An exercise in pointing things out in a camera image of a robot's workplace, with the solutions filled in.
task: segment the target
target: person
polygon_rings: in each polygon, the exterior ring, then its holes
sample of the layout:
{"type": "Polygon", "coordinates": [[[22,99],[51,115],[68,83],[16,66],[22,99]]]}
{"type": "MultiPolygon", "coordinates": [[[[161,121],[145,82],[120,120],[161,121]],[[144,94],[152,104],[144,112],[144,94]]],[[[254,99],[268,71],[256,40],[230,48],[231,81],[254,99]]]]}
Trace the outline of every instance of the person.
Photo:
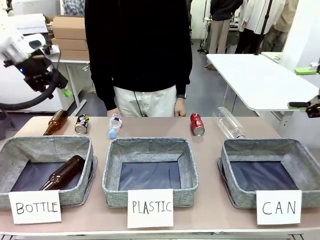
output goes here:
{"type": "Polygon", "coordinates": [[[270,0],[248,0],[244,10],[241,24],[243,32],[239,35],[239,42],[235,53],[242,54],[248,48],[249,54],[254,54],[263,40],[263,36],[269,32],[271,25],[275,24],[285,6],[285,0],[273,0],[266,22],[264,32],[261,31],[264,25],[265,16],[270,0]]]}
{"type": "MultiPolygon", "coordinates": [[[[211,0],[210,15],[212,18],[210,26],[209,54],[224,54],[230,27],[232,13],[243,4],[244,0],[211,0]]],[[[212,67],[208,62],[206,68],[212,67]]]]}
{"type": "Polygon", "coordinates": [[[271,26],[262,43],[262,52],[282,52],[295,18],[299,0],[286,0],[279,20],[271,26]]]}
{"type": "Polygon", "coordinates": [[[63,0],[62,2],[65,15],[85,15],[85,0],[63,0]]]}
{"type": "Polygon", "coordinates": [[[186,0],[106,0],[98,6],[86,0],[84,19],[91,79],[108,116],[186,116],[192,69],[186,0]]]}
{"type": "Polygon", "coordinates": [[[243,33],[244,32],[244,27],[242,26],[242,22],[244,21],[244,16],[245,16],[245,9],[246,9],[246,6],[248,4],[248,0],[243,0],[243,3],[240,7],[240,14],[239,14],[239,20],[238,22],[240,24],[238,24],[238,31],[239,31],[239,34],[243,33]]]}

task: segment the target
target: hand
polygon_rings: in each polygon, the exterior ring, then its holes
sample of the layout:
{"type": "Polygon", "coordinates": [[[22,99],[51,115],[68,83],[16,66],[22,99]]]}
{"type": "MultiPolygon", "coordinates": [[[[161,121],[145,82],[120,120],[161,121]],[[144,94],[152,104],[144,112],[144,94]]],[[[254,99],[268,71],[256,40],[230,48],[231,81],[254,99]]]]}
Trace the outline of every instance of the hand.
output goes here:
{"type": "Polygon", "coordinates": [[[245,29],[247,27],[248,23],[246,21],[242,22],[242,27],[245,29]]]}
{"type": "Polygon", "coordinates": [[[175,117],[185,117],[187,115],[186,112],[186,104],[183,98],[177,98],[174,106],[174,116],[175,117]]]}
{"type": "Polygon", "coordinates": [[[107,111],[106,114],[108,117],[111,117],[113,114],[119,114],[119,110],[118,110],[118,108],[115,108],[115,109],[107,111]]]}

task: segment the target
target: blue bottle cap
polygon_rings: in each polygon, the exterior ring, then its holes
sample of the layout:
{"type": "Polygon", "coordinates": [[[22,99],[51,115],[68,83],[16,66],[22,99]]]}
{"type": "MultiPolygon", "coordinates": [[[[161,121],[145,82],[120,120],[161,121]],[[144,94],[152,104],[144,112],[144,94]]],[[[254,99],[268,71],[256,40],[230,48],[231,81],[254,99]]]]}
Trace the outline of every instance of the blue bottle cap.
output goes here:
{"type": "Polygon", "coordinates": [[[114,139],[117,136],[117,132],[115,130],[109,131],[109,138],[114,139]]]}

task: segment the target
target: crushed can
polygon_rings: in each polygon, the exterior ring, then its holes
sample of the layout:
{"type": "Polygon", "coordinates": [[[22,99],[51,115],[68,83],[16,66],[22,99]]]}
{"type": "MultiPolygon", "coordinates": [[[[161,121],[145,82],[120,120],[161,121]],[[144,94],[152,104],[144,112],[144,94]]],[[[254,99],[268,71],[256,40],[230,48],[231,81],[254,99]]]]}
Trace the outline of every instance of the crushed can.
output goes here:
{"type": "Polygon", "coordinates": [[[78,134],[86,134],[88,132],[89,116],[86,114],[81,114],[78,116],[76,123],[74,125],[74,130],[78,134]]]}
{"type": "Polygon", "coordinates": [[[198,113],[192,113],[190,116],[191,120],[191,131],[195,136],[202,136],[205,134],[205,126],[202,122],[201,116],[198,113]]]}

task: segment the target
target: wristwatch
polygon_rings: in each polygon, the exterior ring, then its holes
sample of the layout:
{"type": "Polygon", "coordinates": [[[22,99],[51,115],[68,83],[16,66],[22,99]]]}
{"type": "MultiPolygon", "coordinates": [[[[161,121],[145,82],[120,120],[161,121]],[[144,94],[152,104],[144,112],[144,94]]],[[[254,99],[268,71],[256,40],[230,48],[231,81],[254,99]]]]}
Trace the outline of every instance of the wristwatch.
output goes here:
{"type": "Polygon", "coordinates": [[[187,94],[186,93],[185,94],[177,94],[176,98],[177,99],[187,99],[187,94]]]}

